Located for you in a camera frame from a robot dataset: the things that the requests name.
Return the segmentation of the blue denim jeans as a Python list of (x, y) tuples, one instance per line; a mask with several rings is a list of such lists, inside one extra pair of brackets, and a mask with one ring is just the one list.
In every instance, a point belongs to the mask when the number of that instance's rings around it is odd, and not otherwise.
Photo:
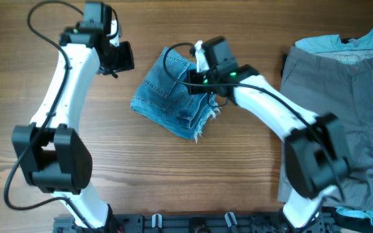
[[(165, 47), (131, 99), (131, 109), (178, 137), (197, 140), (207, 120), (220, 113), (215, 96), (190, 95), (183, 81), (196, 64)], [(175, 82), (165, 70), (180, 82)]]

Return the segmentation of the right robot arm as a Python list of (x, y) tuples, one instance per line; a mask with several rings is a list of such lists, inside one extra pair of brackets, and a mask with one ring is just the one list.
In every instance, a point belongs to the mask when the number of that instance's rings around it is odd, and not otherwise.
[(304, 230), (332, 193), (344, 201), (342, 181), (352, 169), (340, 120), (318, 115), (279, 93), (252, 66), (239, 66), (227, 40), (198, 41), (190, 50), (196, 70), (187, 74), (190, 94), (211, 93), (250, 111), (271, 129), (284, 147), (285, 173), (291, 193), (282, 213), (293, 230)]

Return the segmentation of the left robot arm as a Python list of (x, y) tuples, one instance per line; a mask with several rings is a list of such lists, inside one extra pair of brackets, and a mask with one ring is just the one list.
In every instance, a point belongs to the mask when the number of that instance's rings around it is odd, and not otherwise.
[(93, 78), (117, 77), (134, 68), (131, 46), (120, 41), (116, 11), (88, 1), (82, 20), (66, 28), (54, 44), (59, 57), (45, 98), (30, 123), (16, 126), (15, 170), (26, 182), (62, 202), (75, 232), (122, 232), (111, 207), (91, 183), (93, 160), (78, 135), (80, 115)]

